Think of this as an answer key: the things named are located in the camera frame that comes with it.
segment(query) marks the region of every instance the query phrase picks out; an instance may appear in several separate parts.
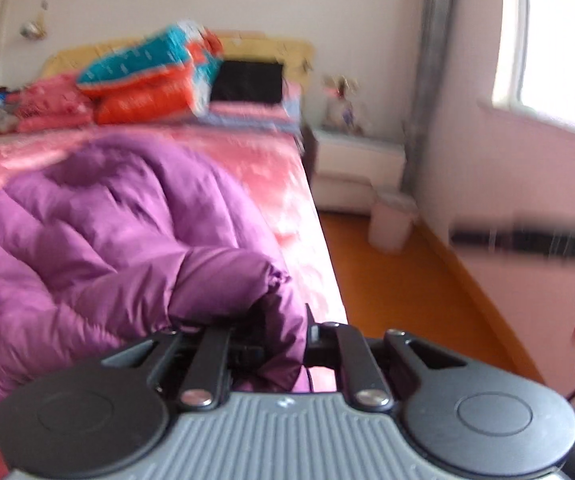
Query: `wooden floor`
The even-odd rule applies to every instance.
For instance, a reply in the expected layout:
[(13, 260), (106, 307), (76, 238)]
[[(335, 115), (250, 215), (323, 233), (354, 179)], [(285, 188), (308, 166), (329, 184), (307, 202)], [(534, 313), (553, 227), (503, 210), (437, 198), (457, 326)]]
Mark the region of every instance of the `wooden floor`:
[(366, 217), (321, 214), (349, 322), (366, 336), (398, 328), (515, 372), (472, 300), (425, 239), (414, 232), (400, 255), (367, 242)]

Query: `black pillow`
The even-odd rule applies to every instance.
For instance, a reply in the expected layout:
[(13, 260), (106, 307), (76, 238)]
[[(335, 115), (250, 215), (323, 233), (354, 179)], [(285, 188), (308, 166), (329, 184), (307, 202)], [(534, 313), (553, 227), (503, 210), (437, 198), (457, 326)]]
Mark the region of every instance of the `black pillow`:
[(283, 64), (226, 60), (212, 86), (211, 101), (276, 105), (283, 100)]

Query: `wooden baseboard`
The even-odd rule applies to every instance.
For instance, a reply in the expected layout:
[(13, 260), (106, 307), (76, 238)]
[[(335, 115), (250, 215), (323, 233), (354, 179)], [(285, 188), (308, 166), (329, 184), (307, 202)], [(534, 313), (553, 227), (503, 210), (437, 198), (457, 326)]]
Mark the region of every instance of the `wooden baseboard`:
[(461, 260), (446, 247), (425, 222), (420, 221), (416, 229), (426, 239), (432, 250), (441, 258), (456, 280), (458, 280), (463, 290), (472, 298), (472, 301), (474, 301), (480, 313), (483, 314), (485, 321), (487, 321), (499, 338), (501, 344), (505, 347), (507, 354), (509, 354), (509, 357), (517, 368), (517, 372), (523, 377), (545, 384), (541, 372), (538, 371), (535, 362), (529, 356), (515, 332), (509, 324), (507, 324), (505, 319), (503, 319), (499, 310), (491, 302), (490, 298), (487, 297), (480, 285), (472, 278), (472, 275), (467, 269), (465, 269)]

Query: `headboard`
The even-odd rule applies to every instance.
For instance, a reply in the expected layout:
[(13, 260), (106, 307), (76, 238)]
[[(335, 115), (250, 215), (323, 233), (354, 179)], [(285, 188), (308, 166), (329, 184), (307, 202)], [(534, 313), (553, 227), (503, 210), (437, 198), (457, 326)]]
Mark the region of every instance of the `headboard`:
[[(283, 75), (298, 83), (305, 92), (309, 86), (314, 62), (314, 46), (308, 41), (291, 38), (270, 38), (262, 32), (215, 31), (224, 48), (225, 59), (270, 60), (283, 63)], [(83, 69), (95, 59), (138, 43), (142, 38), (124, 38), (68, 48), (50, 57), (41, 70), (41, 77), (68, 70)]]

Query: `white nightstand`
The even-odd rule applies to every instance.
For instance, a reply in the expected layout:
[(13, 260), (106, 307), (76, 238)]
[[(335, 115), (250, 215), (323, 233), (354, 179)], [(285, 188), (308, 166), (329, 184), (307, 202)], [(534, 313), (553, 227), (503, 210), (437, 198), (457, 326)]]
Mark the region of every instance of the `white nightstand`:
[(405, 167), (405, 151), (386, 139), (355, 137), (313, 130), (317, 156), (312, 196), (317, 209), (368, 214), (374, 188), (398, 188)]

